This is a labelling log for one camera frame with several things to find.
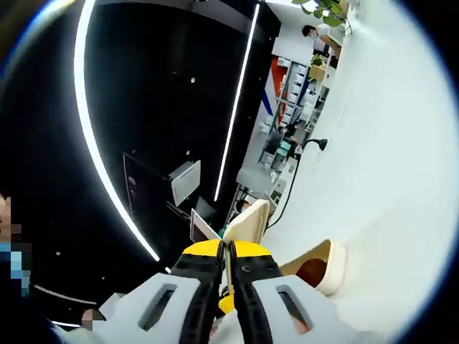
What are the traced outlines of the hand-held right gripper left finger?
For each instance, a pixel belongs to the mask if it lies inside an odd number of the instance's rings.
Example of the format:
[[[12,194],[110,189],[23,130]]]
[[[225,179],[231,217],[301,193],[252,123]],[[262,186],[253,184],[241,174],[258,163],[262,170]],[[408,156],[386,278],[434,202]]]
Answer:
[[[208,343],[217,314],[224,244],[186,248],[168,274],[158,273],[121,298],[103,325],[104,343]]]

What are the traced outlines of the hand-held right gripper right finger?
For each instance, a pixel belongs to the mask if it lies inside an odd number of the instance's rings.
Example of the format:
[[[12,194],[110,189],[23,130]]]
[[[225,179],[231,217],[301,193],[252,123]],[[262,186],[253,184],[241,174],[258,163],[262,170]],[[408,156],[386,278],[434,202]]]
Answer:
[[[361,343],[335,304],[295,275],[283,276],[259,244],[228,245],[234,304],[245,343]]]

